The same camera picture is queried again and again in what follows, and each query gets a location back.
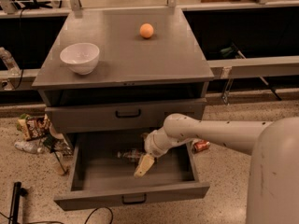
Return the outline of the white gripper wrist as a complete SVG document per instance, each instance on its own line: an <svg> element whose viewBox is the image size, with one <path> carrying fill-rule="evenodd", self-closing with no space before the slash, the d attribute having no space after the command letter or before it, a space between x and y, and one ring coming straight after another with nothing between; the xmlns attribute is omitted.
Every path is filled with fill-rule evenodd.
<svg viewBox="0 0 299 224"><path fill-rule="evenodd" d="M172 140L166 134L164 128L149 133L144 144L144 149L148 154L142 155L139 159L134 177L142 177L154 164L154 158L162 157L172 147Z"/></svg>

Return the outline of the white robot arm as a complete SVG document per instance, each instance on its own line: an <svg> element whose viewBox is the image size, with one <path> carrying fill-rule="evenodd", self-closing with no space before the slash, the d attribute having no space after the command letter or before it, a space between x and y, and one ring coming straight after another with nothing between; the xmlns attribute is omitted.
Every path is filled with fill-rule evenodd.
<svg viewBox="0 0 299 224"><path fill-rule="evenodd" d="M203 139L251 156L246 224L299 224L299 118L198 120L171 114L145 138L135 176L173 147Z"/></svg>

